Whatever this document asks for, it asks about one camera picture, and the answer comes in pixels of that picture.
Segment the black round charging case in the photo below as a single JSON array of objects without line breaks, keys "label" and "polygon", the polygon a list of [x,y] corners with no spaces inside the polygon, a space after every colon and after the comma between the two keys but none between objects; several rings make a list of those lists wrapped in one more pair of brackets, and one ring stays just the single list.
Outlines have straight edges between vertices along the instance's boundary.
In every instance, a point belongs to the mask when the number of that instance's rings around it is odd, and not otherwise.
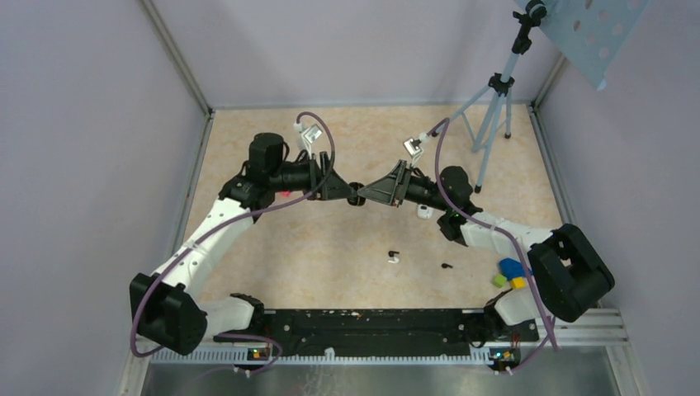
[{"label": "black round charging case", "polygon": [[366,203],[366,199],[359,195],[359,191],[364,187],[360,182],[350,182],[348,186],[351,188],[351,195],[347,198],[347,203],[351,206],[363,206]]}]

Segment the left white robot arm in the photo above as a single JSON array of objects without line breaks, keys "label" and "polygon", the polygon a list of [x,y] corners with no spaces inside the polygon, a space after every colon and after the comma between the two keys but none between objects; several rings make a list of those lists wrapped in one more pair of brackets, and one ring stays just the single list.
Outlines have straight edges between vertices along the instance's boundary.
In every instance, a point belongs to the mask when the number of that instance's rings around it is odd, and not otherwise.
[{"label": "left white robot arm", "polygon": [[[235,331],[245,341],[260,338],[265,328],[250,297],[230,295],[201,303],[198,298],[207,279],[234,245],[258,219],[305,200],[340,200],[353,189],[335,172],[335,150],[300,152],[287,160],[289,146],[282,136],[261,133],[248,146],[248,159],[238,174],[221,188],[210,212],[191,237],[150,275],[137,274],[130,283],[132,325],[130,349],[146,357],[136,338],[155,342],[180,355],[194,351],[201,341]],[[276,194],[300,191],[302,198],[276,205]]]}]

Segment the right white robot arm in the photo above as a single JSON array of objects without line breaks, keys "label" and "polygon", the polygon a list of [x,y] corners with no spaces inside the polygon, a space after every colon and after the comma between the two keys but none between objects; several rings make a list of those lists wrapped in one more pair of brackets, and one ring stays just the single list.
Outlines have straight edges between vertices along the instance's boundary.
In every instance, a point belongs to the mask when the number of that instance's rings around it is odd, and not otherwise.
[{"label": "right white robot arm", "polygon": [[357,194],[384,205],[407,200],[441,210],[437,224],[447,240],[519,264],[524,286],[512,287],[485,306],[484,328],[495,340],[507,339],[518,324],[542,315],[573,323],[614,288],[612,272],[578,226],[539,229],[514,223],[474,205],[473,191],[462,167],[445,167],[433,181],[399,161],[386,176],[359,186]]}]

